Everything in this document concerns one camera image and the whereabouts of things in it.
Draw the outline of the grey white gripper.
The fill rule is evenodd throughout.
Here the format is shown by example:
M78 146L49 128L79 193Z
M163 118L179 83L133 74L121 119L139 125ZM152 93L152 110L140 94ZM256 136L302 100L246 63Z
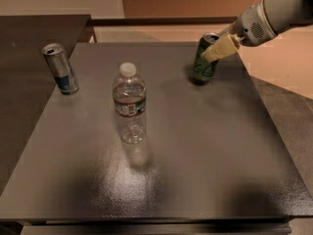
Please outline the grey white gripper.
M219 32L220 37L215 43L207 47L201 57L207 62L215 62L236 54L240 43L232 34L236 34L243 46L255 47L274 39L277 33L268 21L265 1L242 12L235 24L231 23Z

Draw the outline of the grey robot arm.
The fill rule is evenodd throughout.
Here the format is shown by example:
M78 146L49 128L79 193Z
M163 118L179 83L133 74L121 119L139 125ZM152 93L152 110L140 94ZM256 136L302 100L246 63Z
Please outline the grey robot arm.
M237 53L241 46L256 47L291 28L311 24L313 0L260 0L222 30L201 57L214 62Z

